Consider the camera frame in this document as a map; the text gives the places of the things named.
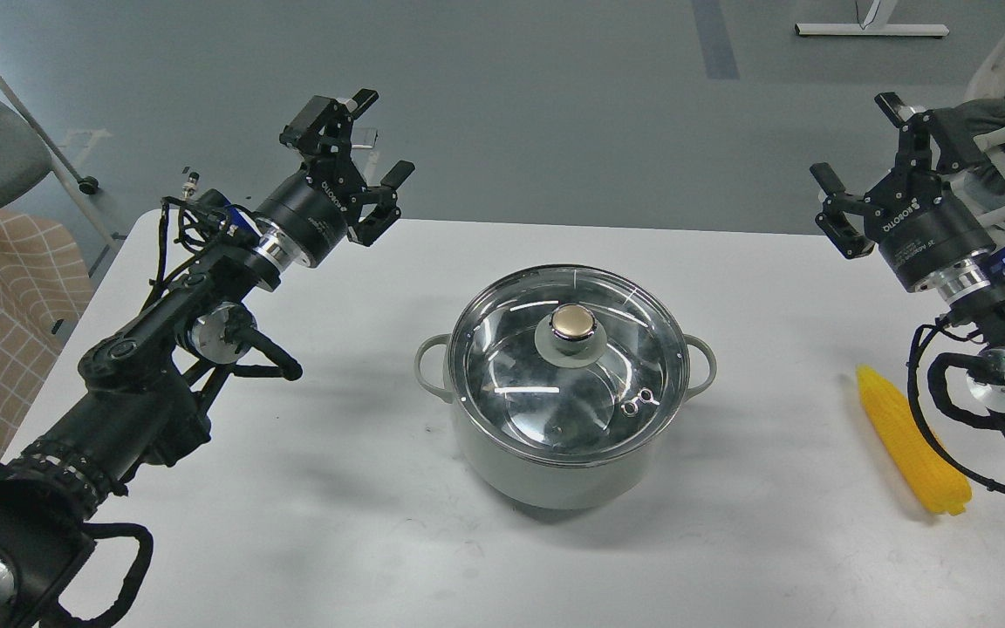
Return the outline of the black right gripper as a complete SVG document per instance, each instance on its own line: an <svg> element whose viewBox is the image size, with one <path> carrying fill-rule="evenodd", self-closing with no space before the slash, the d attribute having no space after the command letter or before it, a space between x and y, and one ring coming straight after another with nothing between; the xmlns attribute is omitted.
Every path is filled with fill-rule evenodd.
<svg viewBox="0 0 1005 628"><path fill-rule="evenodd" d="M874 103L898 131L893 166L861 202L829 163L812 164L810 174L824 195L815 223L849 261L877 246L902 287L921 291L931 275L995 250L948 179L980 166L984 154L957 113L923 113L924 106L907 104L897 92L879 92ZM848 215L863 218L865 235Z"/></svg>

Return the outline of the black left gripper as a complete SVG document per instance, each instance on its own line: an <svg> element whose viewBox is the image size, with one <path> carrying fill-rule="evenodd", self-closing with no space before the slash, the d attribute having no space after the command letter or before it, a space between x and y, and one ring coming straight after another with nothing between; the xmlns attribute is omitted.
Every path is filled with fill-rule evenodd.
<svg viewBox="0 0 1005 628"><path fill-rule="evenodd" d="M347 100L351 118L376 102L374 89L359 89ZM371 246L401 217L398 190L414 173L399 160L378 186L367 184L352 160L352 122L330 122L318 153L301 155L297 171L256 208L262 234L255 254L275 268L299 263L318 266L344 239Z"/></svg>

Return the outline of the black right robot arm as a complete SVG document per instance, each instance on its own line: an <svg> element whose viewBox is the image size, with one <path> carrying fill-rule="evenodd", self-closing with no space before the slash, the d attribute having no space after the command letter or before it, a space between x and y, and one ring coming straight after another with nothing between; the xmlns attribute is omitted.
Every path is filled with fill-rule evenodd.
<svg viewBox="0 0 1005 628"><path fill-rule="evenodd" d="M988 234L1002 212L983 215L970 209L954 194L953 184L955 175L986 162L1005 178L1005 123L972 135L964 116L952 108L921 110L893 92L876 95L876 103L896 127L893 166L868 192L851 195L829 164L813 164L810 174L824 195L815 222L843 257L877 250L906 290L936 291L947 304L947 315L914 334L906 400L921 437L950 462L952 456L926 424L917 375L926 346L950 326L973 325L982 349L933 359L926 389L934 406L949 419L1005 438L1005 246ZM1001 482L970 469L964 474L1005 494Z"/></svg>

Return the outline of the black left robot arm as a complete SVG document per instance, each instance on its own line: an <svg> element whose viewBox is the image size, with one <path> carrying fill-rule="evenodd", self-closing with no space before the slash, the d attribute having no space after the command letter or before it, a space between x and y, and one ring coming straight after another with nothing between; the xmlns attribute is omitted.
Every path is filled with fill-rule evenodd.
<svg viewBox="0 0 1005 628"><path fill-rule="evenodd" d="M79 361L86 394L9 462L0 462L0 627L112 627L150 569L152 534L95 524L142 465L171 468L210 440L211 403L230 377L301 377L301 365L244 306L292 263L318 266L340 240L370 246L401 215L400 160L378 184L352 162L352 124L378 99L312 97L279 136L298 170L254 211L219 191L179 198L178 239L192 256L157 268L142 310Z"/></svg>

